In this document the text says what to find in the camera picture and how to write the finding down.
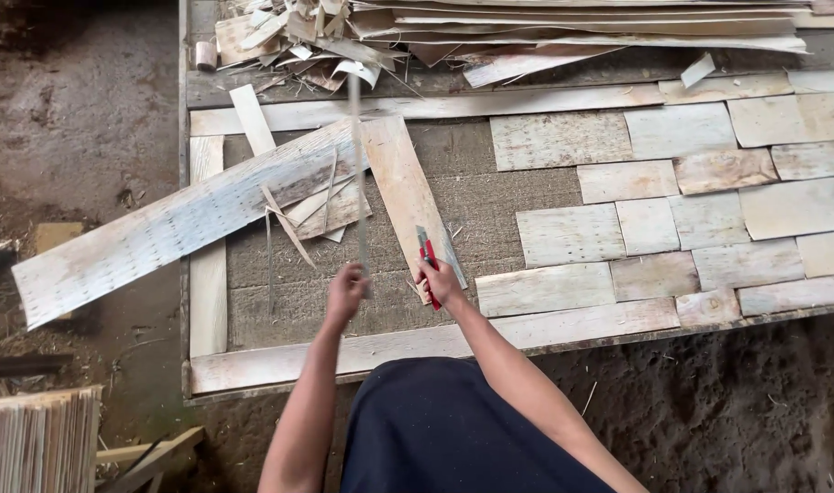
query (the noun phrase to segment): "concrete floor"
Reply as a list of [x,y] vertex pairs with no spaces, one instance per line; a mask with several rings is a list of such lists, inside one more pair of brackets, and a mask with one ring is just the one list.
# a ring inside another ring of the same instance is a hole
[[[92,12],[45,55],[0,53],[0,241],[39,220],[106,223],[129,193],[145,205],[176,190],[176,15],[174,2]],[[66,347],[80,360],[48,385],[112,381],[110,447],[204,425],[198,461],[164,490],[255,490],[286,396],[182,406],[178,274],[161,268],[60,328],[22,334],[1,309],[0,353]],[[598,383],[588,424],[652,490],[834,491],[834,316],[534,361],[576,407]],[[339,388],[328,490],[357,388]]]

